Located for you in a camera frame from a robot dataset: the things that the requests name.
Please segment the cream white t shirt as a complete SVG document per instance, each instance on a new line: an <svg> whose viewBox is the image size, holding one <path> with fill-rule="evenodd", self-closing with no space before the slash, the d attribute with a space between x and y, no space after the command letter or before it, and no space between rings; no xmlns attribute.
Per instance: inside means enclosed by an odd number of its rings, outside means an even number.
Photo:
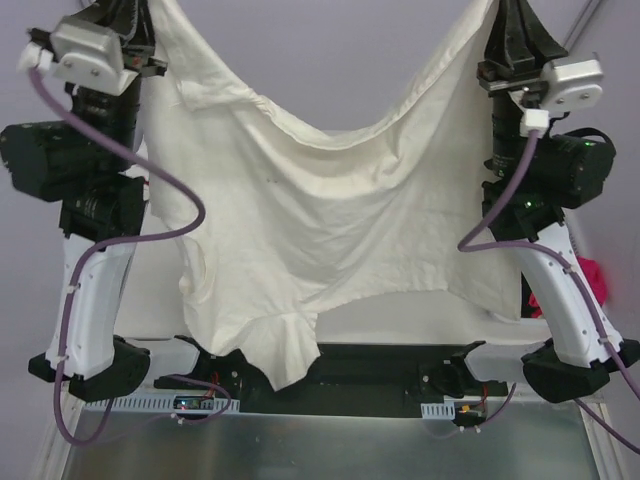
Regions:
<svg viewBox="0 0 640 480"><path fill-rule="evenodd" d="M337 135L250 88L177 2L150 12L168 69L147 84L144 136L206 208L178 241L184 319L203 348L240 350L280 390L318 358L318 315L354 300L445 291L519 316L507 254L457 248L489 176L492 107L475 67L495 2L466 8L380 121Z"/></svg>

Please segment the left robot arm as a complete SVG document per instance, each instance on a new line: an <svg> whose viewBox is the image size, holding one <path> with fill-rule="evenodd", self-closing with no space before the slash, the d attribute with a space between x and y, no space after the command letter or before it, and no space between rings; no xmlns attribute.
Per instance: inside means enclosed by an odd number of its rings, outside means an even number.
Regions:
<svg viewBox="0 0 640 480"><path fill-rule="evenodd" d="M62 18L52 31L33 28L19 66L52 74L72 105L64 119L6 127L2 160L14 188L61 206L64 288L47 350L31 375L95 402L123 397L145 383L177 375L204 387L210 363L189 339L141 341L114 332L146 209L145 181L131 161L89 137L88 128L132 148L145 78L161 76L144 1L98 1Z"/></svg>

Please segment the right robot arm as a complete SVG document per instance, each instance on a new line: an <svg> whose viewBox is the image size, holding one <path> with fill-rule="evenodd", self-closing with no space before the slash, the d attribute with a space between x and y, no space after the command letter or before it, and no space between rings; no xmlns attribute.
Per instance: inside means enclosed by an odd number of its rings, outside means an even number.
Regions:
<svg viewBox="0 0 640 480"><path fill-rule="evenodd" d="M483 184L480 229L512 251L550 338L525 346L469 345L450 369L452 387L473 394L485 382L528 384L551 403L590 396L613 373L627 374L639 344L608 320L572 246L565 211L598 197L616 150L593 128L562 135L553 125L595 106L604 78L596 56L571 56L526 1L502 1L479 63L492 100L493 152Z"/></svg>

